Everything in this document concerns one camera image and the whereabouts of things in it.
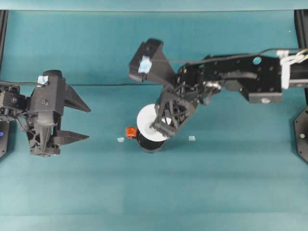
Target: cable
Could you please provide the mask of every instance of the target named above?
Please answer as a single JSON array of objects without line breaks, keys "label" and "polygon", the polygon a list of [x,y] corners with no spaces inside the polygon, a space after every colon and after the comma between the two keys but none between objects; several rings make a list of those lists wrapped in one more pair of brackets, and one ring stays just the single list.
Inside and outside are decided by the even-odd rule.
[{"label": "cable", "polygon": [[231,56],[225,56],[225,57],[219,57],[219,58],[208,58],[208,59],[201,60],[198,62],[191,61],[191,60],[176,60],[176,59],[174,60],[151,59],[151,61],[152,62],[162,62],[162,63],[181,62],[181,63],[187,63],[188,66],[192,66],[192,65],[201,65],[201,64],[211,63],[211,62],[226,61],[226,60],[231,60],[231,59],[254,57],[254,56],[259,56],[259,55],[262,55],[270,51],[279,51],[279,50],[281,51],[306,51],[307,48],[270,48],[270,49],[266,49],[266,50],[263,50],[263,51],[260,51],[254,54],[238,54],[238,55],[231,55]]},{"label": "cable", "polygon": [[35,82],[9,82],[9,81],[0,81],[0,84],[11,84],[11,85],[36,85],[40,87],[45,87],[45,84],[35,83]]}]

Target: teal surface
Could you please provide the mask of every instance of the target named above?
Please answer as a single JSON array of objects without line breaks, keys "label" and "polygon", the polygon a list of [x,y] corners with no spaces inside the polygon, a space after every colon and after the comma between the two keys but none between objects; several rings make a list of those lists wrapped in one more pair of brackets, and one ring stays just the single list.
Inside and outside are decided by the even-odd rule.
[{"label": "teal surface", "polygon": [[261,11],[308,8],[306,0],[1,0],[1,9],[39,11]]},{"label": "teal surface", "polygon": [[[149,37],[163,40],[172,59],[297,46],[293,11],[11,11],[0,78],[34,81],[61,69],[71,84],[130,83],[128,63]],[[160,86],[74,88],[92,112],[66,109],[62,128],[90,138],[40,158],[13,127],[11,152],[0,160],[0,231],[307,229],[308,164],[295,153],[292,128],[302,90],[271,105],[223,91],[162,152],[147,154],[117,138]]]},{"label": "teal surface", "polygon": [[291,125],[302,90],[272,105],[223,91],[162,152],[147,154],[117,138],[159,86],[75,89],[92,112],[65,110],[63,129],[90,139],[40,158],[14,132],[0,161],[1,230],[306,230],[308,165]]},{"label": "teal surface", "polygon": [[128,83],[128,64],[140,43],[148,38],[164,41],[169,59],[200,60],[207,54],[297,47],[293,11],[12,11],[0,77],[31,81],[45,70],[60,69],[70,84]]}]

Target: teal tabletop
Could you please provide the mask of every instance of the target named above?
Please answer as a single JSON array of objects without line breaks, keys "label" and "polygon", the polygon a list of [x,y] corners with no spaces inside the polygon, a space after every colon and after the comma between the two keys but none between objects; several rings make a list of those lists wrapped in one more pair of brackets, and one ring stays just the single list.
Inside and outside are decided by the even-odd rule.
[{"label": "teal tabletop", "polygon": [[65,109],[62,129],[90,138],[50,158],[31,156],[13,124],[0,160],[0,230],[306,230],[308,164],[292,125],[306,106],[302,89],[268,105],[223,90],[155,154],[118,141],[162,88],[108,86],[132,83],[128,64],[150,37],[172,59],[297,46],[293,11],[11,11],[0,78],[35,81],[61,69],[92,112]]}]

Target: metal bracket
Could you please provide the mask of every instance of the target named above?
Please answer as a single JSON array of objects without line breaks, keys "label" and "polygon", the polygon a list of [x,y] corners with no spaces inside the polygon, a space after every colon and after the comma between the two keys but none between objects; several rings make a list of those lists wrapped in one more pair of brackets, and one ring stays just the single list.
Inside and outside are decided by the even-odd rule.
[{"label": "metal bracket", "polygon": [[294,120],[297,153],[308,162],[308,107]]},{"label": "metal bracket", "polygon": [[[9,11],[0,11],[0,71],[2,65],[6,25],[8,21]],[[10,132],[10,122],[0,121],[0,158],[4,156],[7,152],[9,132]]]},{"label": "metal bracket", "polygon": [[[300,48],[308,46],[308,10],[295,10],[295,28]],[[308,88],[305,88],[308,105]],[[308,107],[294,120],[297,153],[308,162]]]}]

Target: screw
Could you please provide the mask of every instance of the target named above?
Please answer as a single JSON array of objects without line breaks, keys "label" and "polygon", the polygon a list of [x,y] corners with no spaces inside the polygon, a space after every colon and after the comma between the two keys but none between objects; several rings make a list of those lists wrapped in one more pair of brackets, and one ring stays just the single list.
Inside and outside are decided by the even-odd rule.
[{"label": "screw", "polygon": [[17,103],[17,102],[18,102],[18,99],[17,99],[16,97],[13,97],[13,98],[11,99],[11,101],[12,101],[12,103]]}]

